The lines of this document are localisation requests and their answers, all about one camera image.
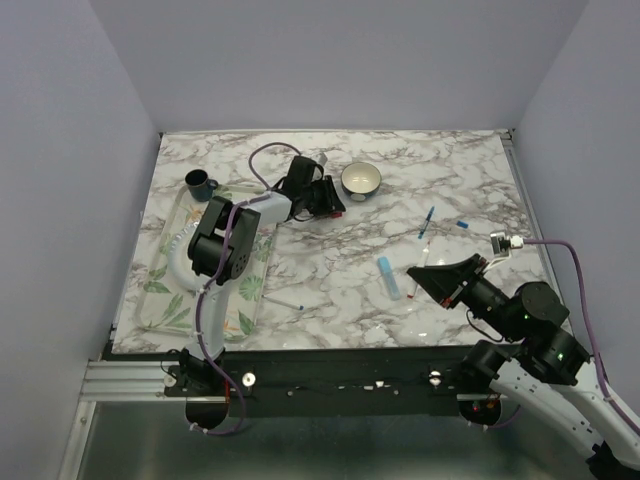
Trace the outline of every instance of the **leaf-patterned tray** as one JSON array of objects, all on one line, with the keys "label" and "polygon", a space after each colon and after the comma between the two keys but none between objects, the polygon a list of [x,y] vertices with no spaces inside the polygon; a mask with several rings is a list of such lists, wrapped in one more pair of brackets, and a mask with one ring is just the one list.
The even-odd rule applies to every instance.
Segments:
[{"label": "leaf-patterned tray", "polygon": [[[237,202],[260,193],[262,190],[252,187],[220,185],[215,194]],[[175,236],[199,221],[206,207],[207,203],[196,202],[186,187],[178,192],[136,305],[134,319],[140,327],[172,335],[191,333],[195,293],[184,288],[168,269],[167,254]],[[226,341],[242,341],[255,327],[273,233],[274,227],[259,230],[247,268],[234,281],[225,321]]]}]

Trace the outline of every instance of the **gray wall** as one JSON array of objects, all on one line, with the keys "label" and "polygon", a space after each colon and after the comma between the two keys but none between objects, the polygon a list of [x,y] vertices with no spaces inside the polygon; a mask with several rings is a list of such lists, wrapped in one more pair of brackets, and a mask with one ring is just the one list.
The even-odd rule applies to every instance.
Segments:
[{"label": "gray wall", "polygon": [[86,0],[5,0],[0,38],[0,471],[52,479],[158,135]]},{"label": "gray wall", "polygon": [[[578,249],[611,383],[637,412],[639,25],[637,0],[592,0],[516,137],[543,233]],[[581,325],[571,259],[555,248],[551,255],[573,324]],[[580,333],[584,339],[584,329]]]},{"label": "gray wall", "polygon": [[91,0],[164,131],[513,127],[585,0]]}]

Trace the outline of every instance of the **blue pen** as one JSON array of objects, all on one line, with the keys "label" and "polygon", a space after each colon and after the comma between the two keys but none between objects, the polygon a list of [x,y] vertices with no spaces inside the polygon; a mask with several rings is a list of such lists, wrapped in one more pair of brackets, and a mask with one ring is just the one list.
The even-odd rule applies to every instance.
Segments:
[{"label": "blue pen", "polygon": [[418,238],[422,238],[422,236],[424,235],[424,232],[427,230],[427,227],[429,226],[429,222],[431,221],[431,216],[433,215],[433,211],[436,209],[436,207],[431,207],[429,209],[429,213],[427,213],[427,218],[424,220],[424,224],[422,225],[422,228],[420,229],[420,234],[418,235]]}]

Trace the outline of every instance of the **bowl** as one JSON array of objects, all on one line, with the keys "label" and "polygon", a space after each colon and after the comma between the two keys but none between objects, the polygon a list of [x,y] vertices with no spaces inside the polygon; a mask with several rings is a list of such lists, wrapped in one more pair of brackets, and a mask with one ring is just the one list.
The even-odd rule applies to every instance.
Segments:
[{"label": "bowl", "polygon": [[342,190],[351,200],[364,202],[376,194],[382,183],[380,170],[366,162],[347,165],[340,175]]}]

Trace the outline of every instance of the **marble pattern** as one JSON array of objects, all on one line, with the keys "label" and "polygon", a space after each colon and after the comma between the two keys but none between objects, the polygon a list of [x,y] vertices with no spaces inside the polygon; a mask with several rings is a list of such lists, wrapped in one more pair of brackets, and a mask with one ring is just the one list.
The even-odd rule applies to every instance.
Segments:
[{"label": "marble pattern", "polygon": [[[473,253],[491,258],[489,233],[507,229],[530,236],[530,225],[504,154],[493,131],[438,132],[274,132],[165,135],[156,165],[137,249],[126,286],[115,353],[181,348],[186,338],[141,331],[132,320],[147,265],[160,239],[164,218],[193,168],[204,168],[221,183],[256,185],[247,158],[272,141],[295,145],[311,158],[324,152],[347,212],[339,219],[289,222],[278,226],[265,293],[302,303],[297,312],[262,302],[258,326],[232,350],[470,345],[481,336],[465,309],[444,310],[425,292],[414,300],[392,301],[376,259],[387,256],[401,292],[405,274],[425,241],[418,230],[429,208],[429,263],[451,263]],[[286,173],[285,148],[261,152],[255,165],[270,184]],[[373,163],[383,177],[378,194],[363,203],[346,198],[342,169],[353,161]],[[468,229],[455,226],[457,220]],[[487,278],[507,294],[523,282],[544,279],[535,248],[525,248]]]}]

